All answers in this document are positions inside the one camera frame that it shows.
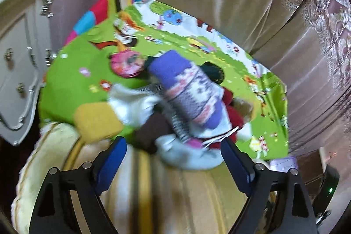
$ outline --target green fabric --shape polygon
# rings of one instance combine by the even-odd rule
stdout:
[[[212,42],[211,45],[217,48],[216,51],[209,54],[204,53],[200,49],[192,47],[186,37],[144,24],[141,20],[141,14],[134,6],[128,6],[125,11],[129,13],[137,25],[145,29],[145,31],[135,33],[138,43],[136,47],[132,48],[139,51],[143,57],[146,58],[173,49],[197,65],[211,62],[222,68],[224,72],[222,85],[233,91],[235,97],[242,97],[249,101],[257,101],[258,99],[243,80],[244,76],[249,75],[251,79],[255,80],[259,89],[268,88],[270,92],[265,95],[267,106],[264,109],[271,114],[274,121],[271,121],[270,116],[257,115],[251,121],[252,132],[256,138],[264,136],[269,147],[267,156],[261,156],[261,159],[270,160],[287,155],[285,87],[275,74],[268,72],[257,78],[249,74],[243,62],[222,52],[215,42]],[[99,50],[90,42],[99,43],[114,40],[113,21],[116,18],[117,14],[111,15],[88,32],[78,36],[60,51],[47,72],[46,87],[42,88],[40,95],[39,112],[42,124],[50,121],[73,124],[73,114],[78,106],[83,103],[106,101],[108,93],[100,86],[101,80],[109,81],[112,84],[121,83],[133,89],[148,84],[144,77],[123,79],[115,75],[110,69],[108,55],[117,52],[117,48],[108,46]],[[162,40],[163,44],[145,39],[145,37],[150,36]],[[210,43],[210,40],[203,36],[199,36],[197,39]],[[91,75],[89,77],[82,75],[79,71],[81,68],[86,68]],[[128,136],[131,135],[132,130],[126,128],[124,132]],[[249,147],[250,141],[238,141],[236,144],[241,151],[248,153],[250,157],[256,157],[256,154]]]

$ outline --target beige curtain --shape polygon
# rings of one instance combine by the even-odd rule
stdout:
[[[76,21],[97,0],[54,0],[51,30],[62,47]],[[339,208],[351,194],[350,58],[348,0],[159,0],[202,19],[271,68],[286,84],[292,154],[326,148],[341,175]]]

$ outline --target metal screw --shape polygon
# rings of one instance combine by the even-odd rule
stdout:
[[[54,175],[54,174],[56,174],[57,173],[57,168],[51,168],[50,170],[49,170],[49,174],[50,175]]]
[[[83,169],[89,169],[93,164],[91,162],[85,162],[82,167]]]
[[[261,163],[255,164],[255,168],[259,171],[263,171],[265,166]]]
[[[297,176],[299,172],[297,171],[297,169],[292,168],[290,169],[290,173],[292,173],[294,176]]]

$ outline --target curtain fold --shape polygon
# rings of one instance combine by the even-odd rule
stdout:
[[[97,0],[54,0],[54,48]],[[325,146],[350,179],[351,6],[348,0],[158,0],[213,26],[287,85],[290,150]]]

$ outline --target purple sock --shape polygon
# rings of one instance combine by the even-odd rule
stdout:
[[[213,83],[193,62],[170,50],[149,66],[166,90],[166,97],[184,116],[200,126],[214,129],[222,117],[222,105]]]

